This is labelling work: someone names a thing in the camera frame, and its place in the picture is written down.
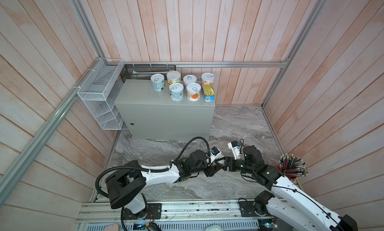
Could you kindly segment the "gold rectangular sardine tin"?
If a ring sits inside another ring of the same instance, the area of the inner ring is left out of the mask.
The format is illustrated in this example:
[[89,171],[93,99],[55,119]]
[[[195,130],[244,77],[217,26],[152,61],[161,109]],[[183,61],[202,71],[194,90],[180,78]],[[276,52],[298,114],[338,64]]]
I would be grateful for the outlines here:
[[205,102],[214,102],[215,100],[215,91],[211,83],[202,84],[204,101]]

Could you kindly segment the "orange labelled can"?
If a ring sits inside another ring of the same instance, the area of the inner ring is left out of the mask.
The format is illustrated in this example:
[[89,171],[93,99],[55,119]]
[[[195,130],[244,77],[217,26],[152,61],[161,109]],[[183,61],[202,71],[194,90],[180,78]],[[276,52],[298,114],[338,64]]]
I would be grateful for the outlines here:
[[189,101],[198,101],[201,97],[201,85],[198,83],[190,83],[187,85],[187,98]]

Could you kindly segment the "teal labelled can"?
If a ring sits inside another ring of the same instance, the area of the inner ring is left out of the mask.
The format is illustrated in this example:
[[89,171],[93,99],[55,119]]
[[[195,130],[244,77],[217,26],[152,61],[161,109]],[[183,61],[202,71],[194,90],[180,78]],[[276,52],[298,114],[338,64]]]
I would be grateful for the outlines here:
[[181,83],[173,83],[169,86],[172,101],[181,101],[184,97],[184,86]]

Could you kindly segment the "pink can front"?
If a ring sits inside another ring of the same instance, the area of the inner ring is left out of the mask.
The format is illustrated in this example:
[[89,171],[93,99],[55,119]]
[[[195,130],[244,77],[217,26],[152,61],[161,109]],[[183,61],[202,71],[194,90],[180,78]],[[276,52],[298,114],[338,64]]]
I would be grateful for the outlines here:
[[215,75],[213,73],[203,73],[201,75],[201,84],[210,83],[214,86]]

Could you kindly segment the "pink labelled can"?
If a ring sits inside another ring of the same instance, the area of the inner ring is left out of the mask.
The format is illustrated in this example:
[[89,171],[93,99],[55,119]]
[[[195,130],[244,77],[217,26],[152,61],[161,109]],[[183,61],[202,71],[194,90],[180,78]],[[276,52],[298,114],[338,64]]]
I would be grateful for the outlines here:
[[197,82],[197,77],[195,75],[186,75],[184,78],[183,78],[183,82],[184,82],[184,85],[187,86],[188,84],[191,84],[191,83],[196,83]]

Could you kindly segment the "yellow can plastic lid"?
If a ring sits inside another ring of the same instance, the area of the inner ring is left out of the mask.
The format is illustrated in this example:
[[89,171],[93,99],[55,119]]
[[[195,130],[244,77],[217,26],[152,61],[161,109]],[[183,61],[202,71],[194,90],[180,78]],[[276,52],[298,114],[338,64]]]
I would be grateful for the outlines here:
[[181,81],[181,73],[179,71],[169,71],[167,73],[167,81],[168,81],[168,86],[174,84],[174,83],[180,83]]

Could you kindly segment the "blue labelled can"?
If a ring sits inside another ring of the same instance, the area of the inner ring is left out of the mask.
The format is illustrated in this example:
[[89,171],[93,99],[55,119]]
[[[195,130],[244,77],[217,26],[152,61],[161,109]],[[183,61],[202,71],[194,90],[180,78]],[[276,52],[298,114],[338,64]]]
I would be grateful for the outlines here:
[[162,91],[165,88],[165,77],[163,74],[154,74],[151,76],[151,83],[154,91]]

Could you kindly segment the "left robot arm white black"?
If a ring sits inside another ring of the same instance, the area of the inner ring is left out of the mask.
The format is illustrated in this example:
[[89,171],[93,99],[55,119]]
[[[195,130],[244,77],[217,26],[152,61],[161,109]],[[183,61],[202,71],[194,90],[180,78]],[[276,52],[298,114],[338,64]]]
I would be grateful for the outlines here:
[[[207,152],[196,150],[189,157],[181,156],[194,140],[204,141]],[[165,166],[144,166],[137,160],[121,166],[104,170],[95,181],[97,192],[110,201],[111,208],[129,210],[133,214],[148,209],[148,202],[142,194],[145,187],[157,184],[174,184],[196,178],[205,173],[208,177],[214,175],[219,167],[215,162],[223,158],[222,152],[210,148],[208,141],[203,137],[191,139],[182,149],[178,157]]]

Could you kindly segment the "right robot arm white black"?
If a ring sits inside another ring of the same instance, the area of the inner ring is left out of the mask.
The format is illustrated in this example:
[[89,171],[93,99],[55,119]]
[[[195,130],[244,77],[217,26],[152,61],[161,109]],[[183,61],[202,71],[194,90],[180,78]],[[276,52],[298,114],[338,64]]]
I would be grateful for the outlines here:
[[226,156],[219,163],[225,171],[249,174],[267,188],[255,201],[257,214],[270,214],[299,231],[356,231],[357,222],[349,215],[340,216],[295,186],[288,177],[265,164],[255,146],[243,148],[244,158]]

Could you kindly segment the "red pencil holder cup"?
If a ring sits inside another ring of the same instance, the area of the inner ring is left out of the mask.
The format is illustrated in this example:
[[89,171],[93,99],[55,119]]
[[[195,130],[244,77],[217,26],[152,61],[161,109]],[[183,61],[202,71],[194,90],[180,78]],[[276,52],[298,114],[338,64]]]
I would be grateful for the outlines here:
[[288,153],[281,156],[276,168],[291,180],[298,177],[306,177],[309,173],[309,169],[302,158]]

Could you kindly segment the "grey metal cabinet box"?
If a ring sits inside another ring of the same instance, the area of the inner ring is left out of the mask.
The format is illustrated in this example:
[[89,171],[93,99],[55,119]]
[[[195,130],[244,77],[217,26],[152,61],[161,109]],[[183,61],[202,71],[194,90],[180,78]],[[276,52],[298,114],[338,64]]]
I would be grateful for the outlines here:
[[173,101],[168,88],[154,91],[150,80],[135,79],[125,81],[115,106],[132,137],[139,139],[209,139],[215,111],[214,102]]

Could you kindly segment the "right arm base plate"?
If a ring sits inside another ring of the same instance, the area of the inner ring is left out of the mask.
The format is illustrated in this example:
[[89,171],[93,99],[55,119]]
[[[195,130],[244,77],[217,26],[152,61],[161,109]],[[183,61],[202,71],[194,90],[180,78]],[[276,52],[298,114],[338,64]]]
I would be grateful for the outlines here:
[[267,210],[267,205],[270,205],[271,202],[266,201],[248,201],[245,199],[238,199],[238,205],[243,218],[256,217],[261,219],[267,219],[268,217],[276,218],[269,213]]

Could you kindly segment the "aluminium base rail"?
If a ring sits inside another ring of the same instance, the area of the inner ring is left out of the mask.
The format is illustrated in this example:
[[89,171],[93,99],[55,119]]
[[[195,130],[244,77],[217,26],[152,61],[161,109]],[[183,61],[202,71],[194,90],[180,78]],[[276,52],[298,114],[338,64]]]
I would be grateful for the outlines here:
[[238,200],[193,200],[193,201],[154,201],[161,203],[162,214],[158,220],[123,220],[121,209],[113,210],[108,203],[83,204],[76,220],[80,226],[91,224],[106,225],[108,223],[124,223],[128,229],[134,223],[155,221],[162,229],[203,229],[208,224],[224,225],[226,229],[255,228],[259,221],[279,218],[256,217],[243,218]]

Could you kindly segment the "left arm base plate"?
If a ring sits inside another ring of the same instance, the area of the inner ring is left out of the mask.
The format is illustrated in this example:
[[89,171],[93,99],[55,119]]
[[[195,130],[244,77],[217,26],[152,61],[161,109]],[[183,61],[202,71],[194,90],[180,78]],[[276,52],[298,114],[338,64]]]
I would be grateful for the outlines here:
[[133,214],[129,209],[124,208],[122,217],[123,220],[158,220],[161,218],[162,204],[150,203],[148,206],[140,211],[138,214]]

